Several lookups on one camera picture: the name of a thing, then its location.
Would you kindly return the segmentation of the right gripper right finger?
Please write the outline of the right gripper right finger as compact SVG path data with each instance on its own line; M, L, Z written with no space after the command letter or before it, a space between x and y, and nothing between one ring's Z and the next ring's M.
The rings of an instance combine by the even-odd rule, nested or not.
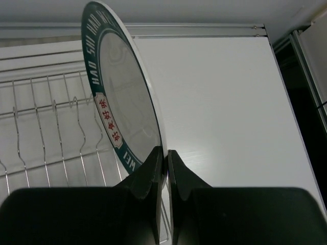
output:
M173 244L326 244L326 220L304 189L211 187L167 156Z

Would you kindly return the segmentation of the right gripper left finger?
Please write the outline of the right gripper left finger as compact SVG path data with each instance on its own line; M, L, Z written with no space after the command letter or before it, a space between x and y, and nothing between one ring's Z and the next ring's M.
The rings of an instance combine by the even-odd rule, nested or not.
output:
M162 148L113 187L25 188L1 205L1 244L159 244Z

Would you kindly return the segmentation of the dark teal rimmed plate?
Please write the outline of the dark teal rimmed plate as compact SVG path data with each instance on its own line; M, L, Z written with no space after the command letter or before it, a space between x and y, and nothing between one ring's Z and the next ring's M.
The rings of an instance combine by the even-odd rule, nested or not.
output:
M118 159L131 174L155 147L166 150L149 75L131 34L108 5L86 4L81 40L101 122Z

